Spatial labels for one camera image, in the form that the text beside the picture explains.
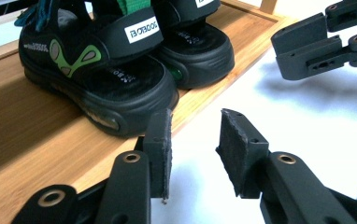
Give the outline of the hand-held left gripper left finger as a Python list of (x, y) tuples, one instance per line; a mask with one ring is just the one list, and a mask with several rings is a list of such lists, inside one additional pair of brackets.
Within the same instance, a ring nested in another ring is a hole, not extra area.
[(169, 198), (172, 168), (172, 111), (165, 109), (150, 117), (143, 139), (143, 151), (150, 161), (150, 197)]

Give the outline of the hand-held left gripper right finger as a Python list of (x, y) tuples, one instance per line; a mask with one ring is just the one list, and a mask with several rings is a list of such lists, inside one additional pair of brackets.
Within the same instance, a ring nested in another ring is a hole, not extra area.
[(262, 163), (269, 155), (269, 143), (241, 113), (221, 111), (220, 141), (216, 148), (236, 196), (258, 199)]

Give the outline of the black green-trimmed sandal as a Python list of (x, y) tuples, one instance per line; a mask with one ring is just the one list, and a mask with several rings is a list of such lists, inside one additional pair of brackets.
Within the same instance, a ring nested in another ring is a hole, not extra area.
[(72, 100), (106, 133), (143, 133), (179, 101), (152, 56), (163, 35), (150, 0), (38, 0), (16, 20), (25, 76)]
[(164, 41), (154, 51), (180, 89), (202, 88), (225, 78), (235, 66), (229, 37), (206, 22), (220, 0), (151, 0)]

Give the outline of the wooden shoe rack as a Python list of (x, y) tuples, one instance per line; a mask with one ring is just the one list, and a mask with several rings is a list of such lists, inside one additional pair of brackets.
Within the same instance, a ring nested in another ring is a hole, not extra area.
[[(272, 34), (292, 23), (292, 18), (275, 11), (276, 3), (262, 0), (256, 7), (221, 0), (207, 21), (230, 37), (235, 68), (210, 87), (180, 92), (173, 134), (263, 56)], [(66, 184), (83, 191), (102, 181), (115, 158), (135, 144), (133, 138), (103, 133), (73, 103), (25, 78), (17, 42), (0, 47), (0, 224), (10, 224), (25, 202), (47, 186)]]

